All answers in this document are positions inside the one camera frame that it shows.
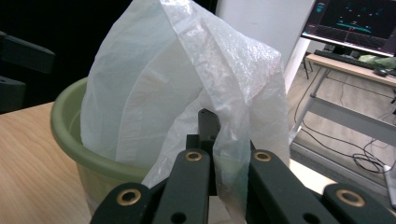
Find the desk leg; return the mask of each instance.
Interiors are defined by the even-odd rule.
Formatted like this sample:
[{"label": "desk leg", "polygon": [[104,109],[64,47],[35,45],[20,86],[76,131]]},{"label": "desk leg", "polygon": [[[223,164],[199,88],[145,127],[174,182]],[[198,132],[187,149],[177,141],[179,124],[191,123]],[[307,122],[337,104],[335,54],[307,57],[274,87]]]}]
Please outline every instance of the desk leg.
[{"label": "desk leg", "polygon": [[303,111],[301,112],[300,116],[297,118],[296,123],[289,131],[289,146],[293,142],[297,133],[300,131],[301,123],[303,122],[305,115],[308,112],[309,108],[311,107],[312,103],[314,103],[314,100],[317,97],[317,92],[318,92],[318,89],[319,89],[321,83],[323,82],[324,78],[327,75],[329,75],[330,71],[331,70],[329,68],[324,68],[323,72],[321,73],[321,76],[319,77],[319,81],[318,81],[317,85],[315,86],[315,88],[311,92],[311,94],[309,95],[308,102],[306,102],[305,107],[304,107]]},{"label": "desk leg", "polygon": [[388,193],[392,207],[396,209],[396,162],[392,167],[384,166],[385,180],[387,181]]}]

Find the white desk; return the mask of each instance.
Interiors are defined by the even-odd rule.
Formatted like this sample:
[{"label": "white desk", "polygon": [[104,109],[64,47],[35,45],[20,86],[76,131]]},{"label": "white desk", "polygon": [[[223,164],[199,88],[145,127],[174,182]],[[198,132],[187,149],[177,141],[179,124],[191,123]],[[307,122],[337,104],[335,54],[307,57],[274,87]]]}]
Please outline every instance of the white desk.
[{"label": "white desk", "polygon": [[[338,62],[332,59],[327,59],[315,54],[308,55],[306,59],[311,63],[315,63],[321,66],[322,73],[319,75],[319,81],[316,84],[314,90],[311,92],[310,97],[300,117],[297,118],[296,124],[290,130],[290,144],[292,144],[295,136],[300,131],[301,123],[303,122],[306,113],[309,111],[325,119],[329,119],[343,126],[346,126],[357,132],[372,136],[373,138],[380,140],[384,143],[396,146],[396,126],[388,124],[379,119],[365,116],[359,112],[350,110],[340,105],[333,104],[317,97],[317,92],[323,79],[332,70],[343,72],[350,76],[369,79],[371,81],[389,85],[391,87],[396,87],[396,78],[380,77],[375,75],[372,70],[361,68],[348,63]],[[396,169],[392,169],[387,172],[386,179],[392,205],[394,208],[396,208]]]}]

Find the brass insert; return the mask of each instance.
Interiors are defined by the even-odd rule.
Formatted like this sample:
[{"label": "brass insert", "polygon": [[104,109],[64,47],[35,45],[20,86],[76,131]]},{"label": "brass insert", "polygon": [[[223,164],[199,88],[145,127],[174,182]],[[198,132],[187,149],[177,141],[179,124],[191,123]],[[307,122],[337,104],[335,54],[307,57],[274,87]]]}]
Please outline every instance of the brass insert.
[{"label": "brass insert", "polygon": [[125,189],[119,193],[117,203],[122,206],[129,206],[137,203],[141,197],[142,194],[138,189]]},{"label": "brass insert", "polygon": [[355,207],[363,207],[366,204],[359,194],[349,189],[339,189],[335,192],[335,195],[339,200]]},{"label": "brass insert", "polygon": [[270,161],[272,159],[271,155],[266,152],[256,152],[254,158],[258,161]]},{"label": "brass insert", "polygon": [[186,154],[187,161],[200,161],[202,158],[202,154],[196,151],[191,151]]}]

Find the green bucket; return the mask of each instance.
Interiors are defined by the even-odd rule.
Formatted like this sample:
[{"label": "green bucket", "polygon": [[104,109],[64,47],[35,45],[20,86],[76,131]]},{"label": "green bucket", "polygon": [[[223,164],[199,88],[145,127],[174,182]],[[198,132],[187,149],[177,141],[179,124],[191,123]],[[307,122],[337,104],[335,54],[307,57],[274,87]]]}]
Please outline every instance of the green bucket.
[{"label": "green bucket", "polygon": [[66,88],[53,105],[50,124],[59,147],[77,164],[93,214],[112,189],[125,182],[140,183],[149,170],[109,160],[82,145],[79,115],[86,88],[87,78]]}]

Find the screw hole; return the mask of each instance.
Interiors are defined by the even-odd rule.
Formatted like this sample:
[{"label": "screw hole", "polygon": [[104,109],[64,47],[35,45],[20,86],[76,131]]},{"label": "screw hole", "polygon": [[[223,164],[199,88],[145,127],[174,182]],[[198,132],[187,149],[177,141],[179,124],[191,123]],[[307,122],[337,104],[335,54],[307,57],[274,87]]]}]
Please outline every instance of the screw hole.
[{"label": "screw hole", "polygon": [[356,203],[359,200],[356,196],[354,196],[354,195],[352,195],[350,193],[342,193],[341,195],[345,199],[347,199],[348,201],[353,202],[353,203]]},{"label": "screw hole", "polygon": [[260,159],[262,159],[262,160],[268,160],[268,155],[265,155],[265,154],[259,154],[259,155],[257,155]]},{"label": "screw hole", "polygon": [[176,224],[184,223],[186,219],[187,219],[186,215],[184,215],[183,213],[174,213],[171,216],[172,223],[176,223]]},{"label": "screw hole", "polygon": [[197,153],[191,153],[189,155],[189,159],[191,159],[191,160],[196,160],[198,157],[199,157],[199,155]]},{"label": "screw hole", "polygon": [[312,215],[310,213],[305,213],[303,215],[303,218],[309,224],[319,224],[320,223],[320,220],[315,215]]},{"label": "screw hole", "polygon": [[132,199],[134,199],[136,197],[136,195],[133,192],[127,192],[124,195],[122,195],[122,199],[124,201],[131,201]]}]

